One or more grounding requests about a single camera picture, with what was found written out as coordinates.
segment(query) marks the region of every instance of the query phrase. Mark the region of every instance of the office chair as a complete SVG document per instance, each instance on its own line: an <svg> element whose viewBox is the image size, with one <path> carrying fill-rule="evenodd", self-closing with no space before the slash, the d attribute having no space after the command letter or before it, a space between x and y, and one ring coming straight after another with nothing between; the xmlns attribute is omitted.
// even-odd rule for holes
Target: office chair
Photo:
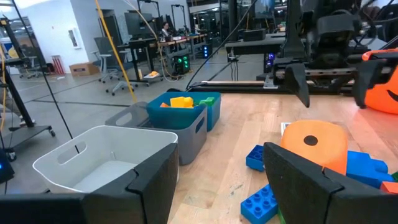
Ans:
<svg viewBox="0 0 398 224"><path fill-rule="evenodd" d="M109 77L109 79L112 78L117 78L119 80L119 83L112 89L112 95L115 95L115 91L117 91L118 89L124 89L125 87L128 87L127 82L126 81L120 81L121 77L119 76L121 70L121 67L119 66L113 50L112 50L112 46L109 43L109 39L107 37L96 37L94 38L95 42L97 44L98 47L98 52L92 52L93 54L96 55L96 57L98 59L101 60L101 73L102 73L102 77L99 79L100 82L105 83L105 79ZM128 51L122 50L119 51L119 58L125 58L126 54L128 54ZM125 70L129 70L130 68L132 68L134 65L132 63L123 63L123 67Z"/></svg>

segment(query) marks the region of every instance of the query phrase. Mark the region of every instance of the gray floor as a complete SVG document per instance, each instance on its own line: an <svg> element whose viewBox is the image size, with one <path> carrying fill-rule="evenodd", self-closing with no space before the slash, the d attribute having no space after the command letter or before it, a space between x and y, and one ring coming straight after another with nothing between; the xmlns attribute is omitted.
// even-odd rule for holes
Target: gray floor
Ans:
<svg viewBox="0 0 398 224"><path fill-rule="evenodd" d="M203 61L203 59L199 59L191 62L193 71L196 71ZM200 70L194 81L207 80L226 65L226 52L220 50L220 53L210 59ZM146 66L141 65L141 68L145 74L147 70ZM256 75L261 72L262 55L243 55L239 58L240 80L255 80ZM133 75L134 71L130 70L129 74ZM140 85L138 88L135 88L135 94L138 101L150 101L169 88L183 90L192 75L193 73L189 73L183 80L177 82L167 82L164 80L153 83L150 87ZM128 90L119 90L116 92L116 96L111 96L105 92L105 89L117 84L117 80L102 84L98 81L99 77L100 75L87 77L65 75L65 78L49 77L50 86L55 93L55 98L59 102L59 107L73 136L77 136L92 127L104 124L105 120L123 110L125 106L133 104ZM7 193L40 193L46 189L46 186L39 174L33 170L33 162L45 153L67 142L70 137L52 101L44 79L20 79L17 75L13 75L12 79L25 102L28 112L36 120L37 125L52 125L57 136L53 138L48 132L43 132L16 149L17 160L12 162L12 167L16 174L8 182ZM228 66L214 80L230 79L231 68ZM7 129L12 126L11 120L11 114L8 113L3 135L8 134ZM18 124L19 119L14 115L13 126L17 126ZM0 192L2 191L4 191L4 184L0 185Z"/></svg>

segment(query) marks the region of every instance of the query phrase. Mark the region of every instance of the orange foam toy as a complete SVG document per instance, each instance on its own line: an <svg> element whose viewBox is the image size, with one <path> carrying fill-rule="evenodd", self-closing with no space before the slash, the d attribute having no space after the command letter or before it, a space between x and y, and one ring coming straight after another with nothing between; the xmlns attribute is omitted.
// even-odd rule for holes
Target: orange foam toy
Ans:
<svg viewBox="0 0 398 224"><path fill-rule="evenodd" d="M286 127L280 146L346 175L348 141L338 125L315 120L293 122Z"/></svg>
<svg viewBox="0 0 398 224"><path fill-rule="evenodd" d="M383 181L381 182L380 190L390 194L398 194L398 183Z"/></svg>
<svg viewBox="0 0 398 224"><path fill-rule="evenodd" d="M162 104L160 105L160 107L166 108L166 107L170 107L170 106L167 105L167 104L165 104L165 103L162 103Z"/></svg>
<svg viewBox="0 0 398 224"><path fill-rule="evenodd" d="M398 52L398 49L372 50L363 54L362 59L369 60L372 54L388 52ZM366 91L365 104L375 110L398 114L398 65L387 83Z"/></svg>

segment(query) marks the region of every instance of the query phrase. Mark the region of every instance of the blue lego brick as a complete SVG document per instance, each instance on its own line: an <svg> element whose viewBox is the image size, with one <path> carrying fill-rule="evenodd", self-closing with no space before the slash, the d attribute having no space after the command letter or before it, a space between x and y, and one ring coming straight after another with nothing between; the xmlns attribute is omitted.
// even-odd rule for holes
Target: blue lego brick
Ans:
<svg viewBox="0 0 398 224"><path fill-rule="evenodd" d="M371 159L367 153L348 151L347 177L379 189L383 181L394 182L387 172L385 162Z"/></svg>
<svg viewBox="0 0 398 224"><path fill-rule="evenodd" d="M278 213L278 203L269 185L241 203L241 214L252 224L264 224Z"/></svg>
<svg viewBox="0 0 398 224"><path fill-rule="evenodd" d="M263 146L254 146L254 149L246 156L246 165L258 171L264 171L264 163L262 162Z"/></svg>

